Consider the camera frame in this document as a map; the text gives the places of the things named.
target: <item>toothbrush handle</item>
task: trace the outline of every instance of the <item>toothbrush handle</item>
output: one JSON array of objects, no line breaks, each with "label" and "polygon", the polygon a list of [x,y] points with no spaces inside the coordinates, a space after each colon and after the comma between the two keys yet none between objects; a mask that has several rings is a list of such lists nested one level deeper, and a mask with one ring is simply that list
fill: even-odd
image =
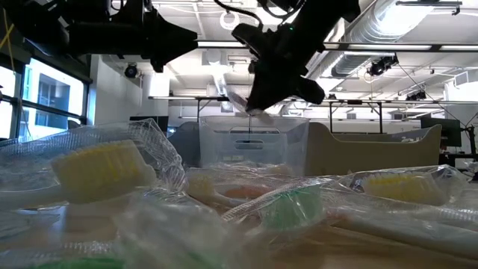
[{"label": "toothbrush handle", "polygon": [[64,200],[60,185],[33,191],[0,191],[0,210],[48,205]]}]

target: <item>ceiling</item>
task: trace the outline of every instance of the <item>ceiling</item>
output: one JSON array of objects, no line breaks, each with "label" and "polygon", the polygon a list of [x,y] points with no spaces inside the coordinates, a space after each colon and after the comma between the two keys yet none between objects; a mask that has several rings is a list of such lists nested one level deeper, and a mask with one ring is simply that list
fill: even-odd
[{"label": "ceiling", "polygon": [[[227,4],[234,4],[240,8],[252,12],[257,11],[256,0],[231,0]],[[364,10],[372,0],[361,0]],[[478,1],[464,0],[462,13],[451,16],[454,9],[435,9],[432,14],[413,30],[403,36],[399,42],[404,43],[477,43],[478,42]],[[195,31],[200,40],[233,40],[231,31],[226,30],[220,24],[223,10],[213,3],[213,0],[198,2],[188,1],[161,1],[155,5],[160,14],[168,22]],[[255,20],[246,16],[239,16],[241,22],[254,24]],[[203,65],[203,53],[205,50],[197,49],[180,58],[171,61],[165,68],[165,73],[170,75],[170,89],[175,94],[187,95],[190,90],[204,90],[208,85],[214,84],[211,66]],[[248,60],[251,55],[245,49],[223,50],[226,64],[234,64],[233,67],[225,67],[224,78],[229,85],[251,85],[253,75],[247,72]],[[407,94],[416,89],[417,83],[424,82],[427,92],[433,98],[443,96],[444,82],[453,79],[453,75],[459,74],[470,67],[478,67],[478,55],[469,53],[398,53],[400,65],[386,72],[382,77],[370,78],[365,74],[365,68],[360,69],[350,79],[346,79],[339,88],[332,90],[338,98],[356,99],[373,98],[386,99],[397,97],[397,93]],[[117,56],[104,56],[104,61],[117,69],[123,69],[128,62],[138,62],[138,67],[143,73],[152,73],[148,61],[142,61],[138,57],[126,57],[120,60]]]}]

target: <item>security camera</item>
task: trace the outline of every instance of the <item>security camera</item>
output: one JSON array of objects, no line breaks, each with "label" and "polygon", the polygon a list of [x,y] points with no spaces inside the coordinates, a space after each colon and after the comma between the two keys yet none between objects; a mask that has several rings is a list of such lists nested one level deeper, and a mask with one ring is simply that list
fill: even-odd
[{"label": "security camera", "polygon": [[139,74],[140,73],[137,70],[136,63],[129,63],[128,67],[125,69],[126,78],[137,78]]}]

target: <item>transparent storage container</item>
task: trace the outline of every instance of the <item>transparent storage container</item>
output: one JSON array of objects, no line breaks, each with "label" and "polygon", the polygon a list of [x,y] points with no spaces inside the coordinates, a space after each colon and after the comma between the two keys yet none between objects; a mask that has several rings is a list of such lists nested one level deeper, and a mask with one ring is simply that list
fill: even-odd
[{"label": "transparent storage container", "polygon": [[201,117],[201,165],[235,162],[285,164],[294,175],[304,173],[308,119],[273,117]]}]

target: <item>clear plastic bin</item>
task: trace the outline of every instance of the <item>clear plastic bin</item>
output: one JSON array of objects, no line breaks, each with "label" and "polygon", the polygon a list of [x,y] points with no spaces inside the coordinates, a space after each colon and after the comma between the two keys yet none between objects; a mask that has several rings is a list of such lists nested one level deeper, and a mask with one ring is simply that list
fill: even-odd
[{"label": "clear plastic bin", "polygon": [[294,175],[304,173],[308,119],[273,117],[201,117],[201,165],[249,161],[285,164]]}]

